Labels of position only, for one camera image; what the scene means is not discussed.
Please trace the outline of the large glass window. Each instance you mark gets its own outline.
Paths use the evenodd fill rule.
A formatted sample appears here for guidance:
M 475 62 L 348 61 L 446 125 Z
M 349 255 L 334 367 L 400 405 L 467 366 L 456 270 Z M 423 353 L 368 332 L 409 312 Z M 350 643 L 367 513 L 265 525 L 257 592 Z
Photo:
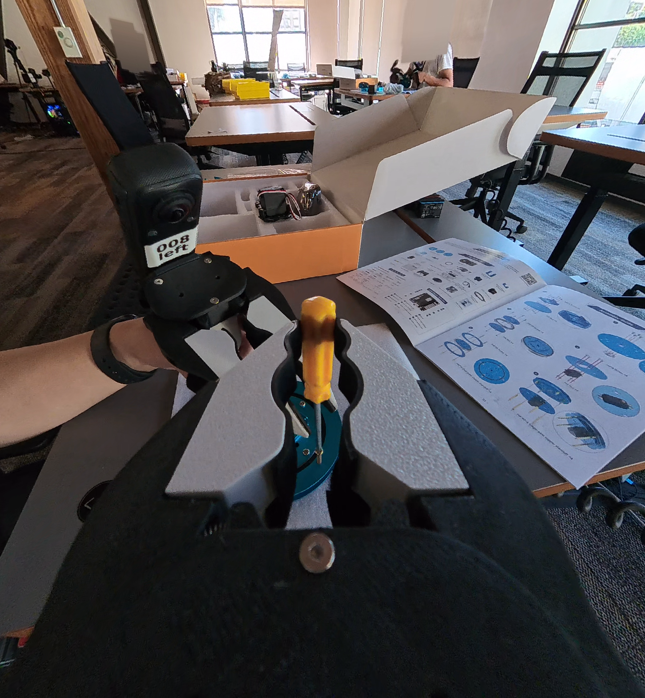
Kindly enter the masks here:
M 606 49 L 577 106 L 604 125 L 645 124 L 645 1 L 555 1 L 536 52 Z

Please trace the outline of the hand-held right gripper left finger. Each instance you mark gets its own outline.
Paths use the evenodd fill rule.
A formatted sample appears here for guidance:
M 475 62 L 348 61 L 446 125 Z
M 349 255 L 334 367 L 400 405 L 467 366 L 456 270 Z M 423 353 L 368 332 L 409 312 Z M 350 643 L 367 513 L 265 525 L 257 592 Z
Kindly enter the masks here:
M 169 496 L 274 499 L 285 415 L 272 394 L 289 322 L 221 378 L 168 483 Z

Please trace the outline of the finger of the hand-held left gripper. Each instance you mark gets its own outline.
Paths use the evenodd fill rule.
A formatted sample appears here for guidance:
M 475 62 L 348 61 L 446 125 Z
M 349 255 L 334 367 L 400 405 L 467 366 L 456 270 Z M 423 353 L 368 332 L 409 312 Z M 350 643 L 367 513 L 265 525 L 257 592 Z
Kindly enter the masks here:
M 237 372 L 239 383 L 234 400 L 230 402 L 236 408 L 234 425 L 237 436 L 246 426 L 254 429 L 264 425 L 267 412 L 263 400 L 257 398 L 255 380 L 264 380 L 266 387 L 271 387 L 279 363 L 263 364 L 263 354 L 266 350 L 283 348 L 285 335 L 293 327 L 293 322 L 287 322 L 271 333 L 248 322 L 222 322 L 213 329 L 199 330 L 186 340 L 189 348 L 219 379 L 219 385 L 226 381 L 230 386 L 232 381 L 227 377 L 232 371 Z
M 265 297 L 250 303 L 247 318 L 255 327 L 271 333 L 278 331 L 288 321 L 288 318 Z M 332 392 L 328 401 L 334 405 L 335 409 L 337 408 Z

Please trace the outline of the person's left forearm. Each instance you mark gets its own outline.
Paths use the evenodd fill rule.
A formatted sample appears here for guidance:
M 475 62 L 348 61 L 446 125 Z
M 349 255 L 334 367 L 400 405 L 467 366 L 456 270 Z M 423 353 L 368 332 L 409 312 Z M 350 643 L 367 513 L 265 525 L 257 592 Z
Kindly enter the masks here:
M 0 447 L 61 425 L 124 388 L 91 356 L 89 332 L 0 352 Z

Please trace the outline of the brown wooden post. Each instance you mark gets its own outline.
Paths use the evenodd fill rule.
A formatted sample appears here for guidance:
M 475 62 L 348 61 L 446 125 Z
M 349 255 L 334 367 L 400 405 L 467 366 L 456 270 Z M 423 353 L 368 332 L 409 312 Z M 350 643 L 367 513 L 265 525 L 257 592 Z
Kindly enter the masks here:
M 106 168 L 110 158 L 118 153 L 118 146 L 65 65 L 66 57 L 55 32 L 55 27 L 62 24 L 73 30 L 82 56 L 72 58 L 72 63 L 98 64 L 104 61 L 105 56 L 84 1 L 56 1 L 63 22 L 59 22 L 51 1 L 17 1 L 17 6 L 108 193 L 111 193 Z

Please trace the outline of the blue round turntable base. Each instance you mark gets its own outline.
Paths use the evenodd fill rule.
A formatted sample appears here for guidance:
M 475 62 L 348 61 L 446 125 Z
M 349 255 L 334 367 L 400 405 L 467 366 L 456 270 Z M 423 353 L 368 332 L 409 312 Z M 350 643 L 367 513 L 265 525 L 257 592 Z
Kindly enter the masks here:
M 342 419 L 331 402 L 320 406 L 322 418 L 322 456 L 318 463 L 316 448 L 318 430 L 315 421 L 315 405 L 304 395 L 304 384 L 298 380 L 297 387 L 288 404 L 287 412 L 292 417 L 294 444 L 297 455 L 297 479 L 294 500 L 301 499 L 322 484 L 338 460 Z

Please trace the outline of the black round desk grommet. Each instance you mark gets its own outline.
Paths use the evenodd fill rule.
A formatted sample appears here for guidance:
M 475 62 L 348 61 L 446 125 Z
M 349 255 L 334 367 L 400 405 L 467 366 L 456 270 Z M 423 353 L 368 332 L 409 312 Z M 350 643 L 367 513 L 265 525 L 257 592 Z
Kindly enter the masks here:
M 111 483 L 111 480 L 100 482 L 83 495 L 76 509 L 76 515 L 80 522 L 84 523 L 87 520 L 93 506 Z

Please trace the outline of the black perforated panel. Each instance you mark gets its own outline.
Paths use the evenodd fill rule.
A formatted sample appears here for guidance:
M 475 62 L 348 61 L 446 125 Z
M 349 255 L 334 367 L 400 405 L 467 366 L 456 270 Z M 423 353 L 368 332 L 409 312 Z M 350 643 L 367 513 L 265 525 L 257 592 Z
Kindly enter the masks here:
M 144 316 L 149 310 L 144 299 L 140 274 L 129 251 L 109 282 L 105 295 L 92 319 L 91 327 L 99 327 L 122 316 Z

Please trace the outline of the black wristband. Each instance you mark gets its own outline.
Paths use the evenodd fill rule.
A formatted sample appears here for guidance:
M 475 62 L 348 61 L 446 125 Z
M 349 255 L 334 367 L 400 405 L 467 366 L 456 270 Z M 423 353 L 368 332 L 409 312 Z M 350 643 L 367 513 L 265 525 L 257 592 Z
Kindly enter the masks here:
M 137 371 L 132 369 L 128 365 L 118 361 L 110 348 L 109 333 L 111 328 L 120 322 L 137 318 L 138 316 L 136 315 L 125 315 L 111 319 L 94 329 L 91 335 L 90 350 L 95 365 L 108 378 L 122 385 L 132 385 L 137 382 L 142 382 L 152 377 L 157 371 L 157 369 L 153 371 Z

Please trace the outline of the yellow-handled screwdriver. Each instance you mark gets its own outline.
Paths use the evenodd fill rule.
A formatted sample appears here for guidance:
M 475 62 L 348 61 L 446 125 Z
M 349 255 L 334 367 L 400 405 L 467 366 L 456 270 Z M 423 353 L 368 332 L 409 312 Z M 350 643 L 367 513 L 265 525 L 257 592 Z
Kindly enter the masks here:
M 301 305 L 304 397 L 315 406 L 317 447 L 322 446 L 321 404 L 331 397 L 333 375 L 335 303 L 314 296 Z

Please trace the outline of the dark desk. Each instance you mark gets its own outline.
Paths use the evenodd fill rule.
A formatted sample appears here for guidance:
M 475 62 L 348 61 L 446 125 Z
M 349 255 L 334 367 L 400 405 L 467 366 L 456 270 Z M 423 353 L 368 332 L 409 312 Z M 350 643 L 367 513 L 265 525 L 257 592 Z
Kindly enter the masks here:
M 518 248 L 455 206 L 447 205 L 440 219 L 415 222 L 409 214 L 386 213 L 363 226 L 360 264 L 414 249 L 429 242 L 457 238 L 511 252 L 535 269 L 549 284 L 569 280 L 531 253 Z M 496 419 L 456 387 L 408 343 L 389 317 L 370 301 L 338 283 L 335 276 L 308 278 L 278 286 L 293 306 L 309 292 L 329 292 L 341 315 L 352 324 L 387 322 L 419 376 L 434 385 L 514 465 L 537 496 L 570 489 L 570 485 L 528 450 Z M 120 389 L 99 405 L 62 426 L 31 490 L 31 503 L 21 511 L 0 557 L 0 635 L 30 632 L 56 574 L 81 523 L 78 502 L 92 486 L 112 480 L 143 445 L 168 421 L 177 379 L 161 371 L 146 382 Z M 592 481 L 645 469 L 645 433 L 613 459 Z

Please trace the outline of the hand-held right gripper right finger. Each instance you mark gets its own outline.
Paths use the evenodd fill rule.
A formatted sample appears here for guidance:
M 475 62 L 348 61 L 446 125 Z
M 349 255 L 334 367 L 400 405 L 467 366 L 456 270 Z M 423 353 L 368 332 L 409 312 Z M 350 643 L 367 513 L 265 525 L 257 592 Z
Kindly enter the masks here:
M 362 393 L 350 406 L 359 495 L 463 493 L 468 482 L 429 407 L 419 381 L 384 348 L 340 321 L 350 337 L 347 358 L 361 372 Z

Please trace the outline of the open instruction manual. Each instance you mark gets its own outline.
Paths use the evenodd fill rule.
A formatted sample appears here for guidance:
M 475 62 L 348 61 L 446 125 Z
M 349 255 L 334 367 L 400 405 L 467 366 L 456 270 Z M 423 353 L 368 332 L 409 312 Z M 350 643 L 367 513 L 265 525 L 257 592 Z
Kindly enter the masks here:
M 342 274 L 574 486 L 645 432 L 645 322 L 448 239 Z

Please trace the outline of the wood-edged desk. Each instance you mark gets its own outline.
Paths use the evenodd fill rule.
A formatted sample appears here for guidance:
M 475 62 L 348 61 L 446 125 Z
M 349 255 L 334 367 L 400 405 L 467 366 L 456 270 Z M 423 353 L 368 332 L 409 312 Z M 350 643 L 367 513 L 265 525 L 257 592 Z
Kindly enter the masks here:
M 547 260 L 562 270 L 608 194 L 630 199 L 642 195 L 645 177 L 629 171 L 633 165 L 645 166 L 645 125 L 555 130 L 541 140 L 577 152 L 562 176 L 589 186 Z
M 209 106 L 186 135 L 191 147 L 220 147 L 282 164 L 286 153 L 312 152 L 315 129 L 335 117 L 312 102 Z

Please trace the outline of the dark bag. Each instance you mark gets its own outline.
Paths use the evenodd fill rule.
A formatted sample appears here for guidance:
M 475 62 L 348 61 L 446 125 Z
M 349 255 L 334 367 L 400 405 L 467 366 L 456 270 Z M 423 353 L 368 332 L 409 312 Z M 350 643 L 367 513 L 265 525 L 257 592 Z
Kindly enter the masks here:
M 322 189 L 309 181 L 297 191 L 281 186 L 263 188 L 257 191 L 255 199 L 258 215 L 265 222 L 314 216 L 322 211 L 322 203 Z

